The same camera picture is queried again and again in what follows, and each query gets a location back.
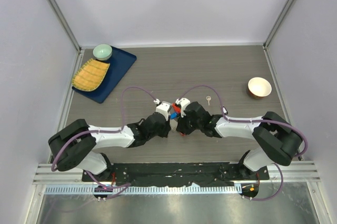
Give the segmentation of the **blue key tag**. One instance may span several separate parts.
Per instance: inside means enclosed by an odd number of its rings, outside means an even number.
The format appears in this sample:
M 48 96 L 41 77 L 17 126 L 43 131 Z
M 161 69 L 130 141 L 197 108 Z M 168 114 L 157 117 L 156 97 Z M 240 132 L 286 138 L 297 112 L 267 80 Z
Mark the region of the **blue key tag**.
M 171 119 L 174 119 L 174 118 L 176 118 L 176 117 L 177 117 L 177 113 L 173 113 L 173 114 L 170 115 L 170 118 L 171 118 Z

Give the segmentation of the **grey keyring holder red handle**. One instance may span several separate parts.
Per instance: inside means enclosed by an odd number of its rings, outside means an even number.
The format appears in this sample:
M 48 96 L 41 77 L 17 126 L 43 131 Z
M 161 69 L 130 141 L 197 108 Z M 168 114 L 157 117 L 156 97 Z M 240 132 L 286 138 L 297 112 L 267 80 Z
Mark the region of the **grey keyring holder red handle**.
M 176 103 L 172 103 L 170 109 L 170 127 L 172 131 L 176 131 L 180 115 L 181 115 L 181 107 Z

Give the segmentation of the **red capped key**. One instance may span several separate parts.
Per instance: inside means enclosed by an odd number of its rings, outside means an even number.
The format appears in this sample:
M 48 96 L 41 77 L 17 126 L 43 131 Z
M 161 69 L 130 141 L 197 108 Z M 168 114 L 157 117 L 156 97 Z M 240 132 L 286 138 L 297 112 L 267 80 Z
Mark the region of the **red capped key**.
M 177 114 L 181 113 L 181 106 L 180 105 L 177 105 L 176 103 L 173 103 L 172 108 L 173 108 L 175 113 L 177 113 Z

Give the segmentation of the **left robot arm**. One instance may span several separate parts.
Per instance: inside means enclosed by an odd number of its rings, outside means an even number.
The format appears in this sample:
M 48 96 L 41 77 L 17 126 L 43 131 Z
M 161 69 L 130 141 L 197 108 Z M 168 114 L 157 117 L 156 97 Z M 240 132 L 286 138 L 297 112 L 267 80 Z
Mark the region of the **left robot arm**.
M 110 161 L 95 149 L 139 147 L 154 137 L 167 137 L 170 130 L 170 115 L 159 112 L 117 128 L 97 127 L 78 119 L 48 140 L 54 158 L 52 171 L 80 168 L 107 181 L 112 175 Z

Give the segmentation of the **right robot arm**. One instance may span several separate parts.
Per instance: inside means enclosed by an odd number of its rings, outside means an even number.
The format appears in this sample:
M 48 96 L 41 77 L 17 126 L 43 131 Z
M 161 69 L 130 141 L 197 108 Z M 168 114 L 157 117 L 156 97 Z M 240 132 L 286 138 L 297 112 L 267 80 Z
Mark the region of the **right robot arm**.
M 274 112 L 262 117 L 235 118 L 229 117 L 225 108 L 220 115 L 211 115 L 198 102 L 186 98 L 175 104 L 180 108 L 176 131 L 183 135 L 199 130 L 208 137 L 238 137 L 258 143 L 257 149 L 248 150 L 241 157 L 235 169 L 243 179 L 252 178 L 270 164 L 289 166 L 304 142 L 304 136 Z

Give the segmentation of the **silver key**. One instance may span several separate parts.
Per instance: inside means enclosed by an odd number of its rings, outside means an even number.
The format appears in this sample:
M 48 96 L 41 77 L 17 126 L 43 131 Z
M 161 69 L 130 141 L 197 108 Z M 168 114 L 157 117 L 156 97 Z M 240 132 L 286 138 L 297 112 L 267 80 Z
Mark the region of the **silver key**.
M 208 105 L 210 105 L 211 99 L 212 99 L 211 96 L 207 96 L 207 97 L 206 97 L 206 100 L 207 100 L 207 104 L 208 104 Z

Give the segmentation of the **black key fob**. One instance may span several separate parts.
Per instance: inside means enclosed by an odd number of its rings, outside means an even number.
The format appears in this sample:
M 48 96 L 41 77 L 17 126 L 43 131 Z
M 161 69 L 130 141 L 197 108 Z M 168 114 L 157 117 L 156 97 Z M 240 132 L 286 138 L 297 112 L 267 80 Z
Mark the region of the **black key fob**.
M 224 106 L 222 106 L 222 112 L 223 112 L 225 115 L 228 114 L 228 110 L 227 110 Z

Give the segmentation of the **white brown bowl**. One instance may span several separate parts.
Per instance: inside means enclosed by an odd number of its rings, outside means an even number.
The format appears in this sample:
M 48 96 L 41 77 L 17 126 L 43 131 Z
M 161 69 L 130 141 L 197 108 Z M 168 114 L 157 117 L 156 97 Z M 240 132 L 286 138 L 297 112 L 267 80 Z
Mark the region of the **white brown bowl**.
M 272 92 L 272 85 L 262 77 L 253 77 L 247 83 L 248 94 L 256 99 L 267 97 Z

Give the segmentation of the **blue tray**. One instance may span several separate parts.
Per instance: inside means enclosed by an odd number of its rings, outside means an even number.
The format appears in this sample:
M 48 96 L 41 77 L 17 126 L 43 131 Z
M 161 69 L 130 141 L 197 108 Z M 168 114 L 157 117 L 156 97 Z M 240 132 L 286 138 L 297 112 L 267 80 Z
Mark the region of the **blue tray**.
M 100 86 L 94 91 L 82 91 L 75 87 L 72 90 L 87 97 L 99 104 L 109 96 L 112 90 L 117 86 L 127 71 L 137 60 L 137 57 L 129 52 L 112 46 L 112 55 L 107 60 L 110 67 Z

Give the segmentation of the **yellow woven mat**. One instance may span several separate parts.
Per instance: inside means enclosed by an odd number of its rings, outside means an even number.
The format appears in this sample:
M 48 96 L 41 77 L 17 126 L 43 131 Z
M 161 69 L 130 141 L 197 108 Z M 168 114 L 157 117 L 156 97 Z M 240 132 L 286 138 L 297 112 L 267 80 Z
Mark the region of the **yellow woven mat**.
M 103 82 L 109 67 L 110 63 L 104 63 L 93 58 L 89 59 L 74 74 L 72 86 L 85 92 L 95 91 Z

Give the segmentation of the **green ceramic bowl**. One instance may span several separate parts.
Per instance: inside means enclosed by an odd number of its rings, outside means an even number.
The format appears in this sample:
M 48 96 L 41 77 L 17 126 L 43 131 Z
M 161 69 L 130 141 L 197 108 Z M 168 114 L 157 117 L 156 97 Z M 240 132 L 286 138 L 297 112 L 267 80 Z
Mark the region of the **green ceramic bowl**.
M 93 49 L 93 56 L 100 61 L 108 60 L 112 55 L 112 47 L 108 44 L 99 44 Z

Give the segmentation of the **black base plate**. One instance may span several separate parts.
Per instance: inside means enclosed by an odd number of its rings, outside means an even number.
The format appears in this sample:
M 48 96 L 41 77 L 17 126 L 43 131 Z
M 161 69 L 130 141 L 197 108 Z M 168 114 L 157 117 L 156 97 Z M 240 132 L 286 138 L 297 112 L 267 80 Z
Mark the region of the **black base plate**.
M 100 182 L 130 183 L 134 187 L 231 186 L 235 181 L 269 180 L 267 167 L 241 174 L 243 166 L 231 162 L 115 163 Z

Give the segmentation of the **right aluminium frame post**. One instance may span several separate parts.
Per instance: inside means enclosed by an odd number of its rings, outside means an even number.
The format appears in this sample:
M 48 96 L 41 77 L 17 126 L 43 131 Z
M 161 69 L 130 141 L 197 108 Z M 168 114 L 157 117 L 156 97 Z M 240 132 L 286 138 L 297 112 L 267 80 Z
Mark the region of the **right aluminium frame post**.
M 270 30 L 264 44 L 263 47 L 266 50 L 269 45 L 272 42 L 272 39 L 274 38 L 274 36 L 277 34 L 278 30 L 280 29 L 283 21 L 286 19 L 288 13 L 290 12 L 291 8 L 293 7 L 293 5 L 295 4 L 296 0 L 286 0 L 284 6 L 282 7 L 282 10 L 280 11 L 275 23 L 272 26 L 272 29 Z

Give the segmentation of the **aluminium frame post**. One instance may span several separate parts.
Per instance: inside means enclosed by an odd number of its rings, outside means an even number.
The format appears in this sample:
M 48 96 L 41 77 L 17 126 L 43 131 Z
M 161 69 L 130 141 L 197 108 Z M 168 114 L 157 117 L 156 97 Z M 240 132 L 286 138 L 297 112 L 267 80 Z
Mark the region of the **aluminium frame post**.
M 62 10 L 60 9 L 56 0 L 47 0 L 49 6 L 51 7 L 52 11 L 56 15 L 60 25 L 62 26 L 63 30 L 65 31 L 66 35 L 70 39 L 72 45 L 74 46 L 75 50 L 79 53 L 81 51 L 81 46 L 79 45 L 73 31 L 71 30 Z
M 272 29 L 270 30 L 264 44 L 263 47 L 266 50 L 269 45 L 272 42 L 272 39 L 274 38 L 274 36 L 277 34 L 278 30 L 280 29 L 283 21 L 286 19 L 288 13 L 290 12 L 291 8 L 293 7 L 293 5 L 295 4 L 296 0 L 286 0 L 284 6 L 282 7 L 282 10 L 280 11 L 275 23 L 272 26 Z

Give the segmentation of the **left aluminium frame post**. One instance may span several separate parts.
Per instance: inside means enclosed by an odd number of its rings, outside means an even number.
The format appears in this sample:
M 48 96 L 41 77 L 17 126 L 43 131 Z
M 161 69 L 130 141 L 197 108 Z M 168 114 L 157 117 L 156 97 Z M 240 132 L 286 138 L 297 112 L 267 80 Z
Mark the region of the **left aluminium frame post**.
M 49 6 L 51 7 L 52 11 L 56 15 L 60 25 L 62 26 L 63 30 L 65 31 L 66 35 L 70 39 L 72 45 L 74 46 L 75 50 L 79 53 L 81 51 L 81 46 L 79 45 L 73 31 L 71 30 L 62 10 L 60 9 L 56 0 L 47 0 Z

